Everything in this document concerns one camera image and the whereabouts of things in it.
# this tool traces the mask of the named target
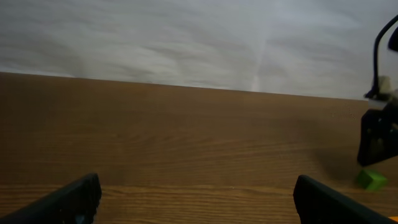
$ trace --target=black cable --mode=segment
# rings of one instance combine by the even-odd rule
[[[379,97],[380,94],[380,88],[379,88],[379,44],[381,39],[383,38],[384,34],[398,21],[398,15],[396,15],[393,19],[391,19],[390,22],[387,23],[383,27],[383,29],[380,31],[379,35],[377,35],[376,40],[374,42],[374,48],[373,48],[373,86],[371,91],[369,91],[367,94],[365,94],[366,98],[376,98]]]

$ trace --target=wrinkled white fabric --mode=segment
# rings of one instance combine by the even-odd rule
[[[396,0],[1,0],[0,71],[361,99],[396,14]]]

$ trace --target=green block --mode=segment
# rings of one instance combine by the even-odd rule
[[[387,178],[376,170],[363,169],[358,175],[358,183],[366,190],[379,190],[387,184]]]

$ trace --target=brown wooden surface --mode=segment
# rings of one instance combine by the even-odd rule
[[[97,223],[299,223],[300,174],[398,215],[397,158],[354,184],[365,101],[3,73],[0,105],[0,215],[88,172]]]

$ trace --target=wood grain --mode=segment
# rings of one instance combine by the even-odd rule
[[[354,184],[365,101],[2,73],[0,105],[0,215],[88,172],[97,223],[299,223],[300,174],[398,215],[397,158]]]

